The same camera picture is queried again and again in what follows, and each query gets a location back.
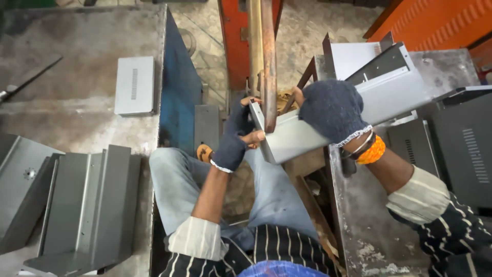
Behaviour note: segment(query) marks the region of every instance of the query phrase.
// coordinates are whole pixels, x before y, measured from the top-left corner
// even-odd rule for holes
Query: light blue jeans
[[[290,227],[318,240],[309,214],[282,166],[266,162],[260,149],[246,151],[245,160],[254,173],[255,200],[249,223],[241,228],[223,221],[221,235],[243,250],[253,249],[254,227],[262,224]],[[160,218],[169,235],[191,215],[211,165],[176,148],[158,148],[149,163]]]

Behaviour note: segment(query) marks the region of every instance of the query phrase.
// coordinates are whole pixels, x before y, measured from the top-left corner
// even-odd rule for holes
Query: blue metal panel
[[[195,156],[195,105],[202,104],[202,82],[169,9],[166,21],[164,77],[160,105],[159,143]]]

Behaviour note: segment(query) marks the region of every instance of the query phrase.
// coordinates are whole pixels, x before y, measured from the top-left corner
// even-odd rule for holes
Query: ventilation slot
[[[415,155],[413,154],[412,142],[409,139],[405,139],[406,144],[406,152],[408,153],[408,158],[410,159],[410,163],[415,165]]]
[[[473,169],[475,170],[475,175],[477,176],[478,182],[489,184],[489,175],[487,174],[484,160],[482,159],[482,155],[480,154],[480,150],[478,149],[478,144],[477,140],[475,139],[473,129],[465,129],[462,132],[464,142],[466,143],[468,154],[470,155],[471,163],[473,165]]]
[[[133,69],[133,74],[131,76],[131,99],[137,99],[137,79],[138,79],[138,69]]]

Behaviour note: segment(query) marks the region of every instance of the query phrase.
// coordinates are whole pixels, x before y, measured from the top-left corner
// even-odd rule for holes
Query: dark blue glove
[[[346,81],[317,81],[303,89],[299,119],[306,121],[338,147],[372,128],[362,120],[364,103],[355,87]]]
[[[237,101],[229,119],[224,125],[224,134],[220,138],[218,150],[211,163],[218,169],[232,173],[243,161],[248,144],[265,139],[263,131],[252,132],[254,122],[248,120],[249,101],[252,97]]]

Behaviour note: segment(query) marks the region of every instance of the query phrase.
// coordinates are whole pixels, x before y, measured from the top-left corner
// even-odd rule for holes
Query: orange thread bracelet
[[[357,163],[359,165],[372,164],[381,158],[385,150],[386,145],[384,144],[384,141],[380,136],[376,135],[376,141],[357,159]]]

